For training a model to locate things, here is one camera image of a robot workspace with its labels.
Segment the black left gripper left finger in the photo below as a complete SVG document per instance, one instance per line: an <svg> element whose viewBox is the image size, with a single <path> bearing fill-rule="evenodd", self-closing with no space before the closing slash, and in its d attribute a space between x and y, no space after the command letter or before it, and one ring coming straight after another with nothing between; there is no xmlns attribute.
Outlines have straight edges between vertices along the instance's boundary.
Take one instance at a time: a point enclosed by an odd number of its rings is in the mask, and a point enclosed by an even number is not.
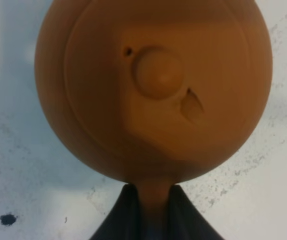
<svg viewBox="0 0 287 240"><path fill-rule="evenodd" d="M117 201L92 240L145 240L147 238L143 208L133 184L121 189Z"/></svg>

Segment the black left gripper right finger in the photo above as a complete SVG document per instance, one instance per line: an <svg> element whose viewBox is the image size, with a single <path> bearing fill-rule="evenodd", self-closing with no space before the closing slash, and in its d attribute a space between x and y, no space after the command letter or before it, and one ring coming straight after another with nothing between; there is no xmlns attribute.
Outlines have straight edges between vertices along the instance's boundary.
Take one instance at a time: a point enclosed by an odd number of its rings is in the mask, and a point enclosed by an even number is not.
<svg viewBox="0 0 287 240"><path fill-rule="evenodd" d="M165 240L223 240L189 200L181 186L169 191Z"/></svg>

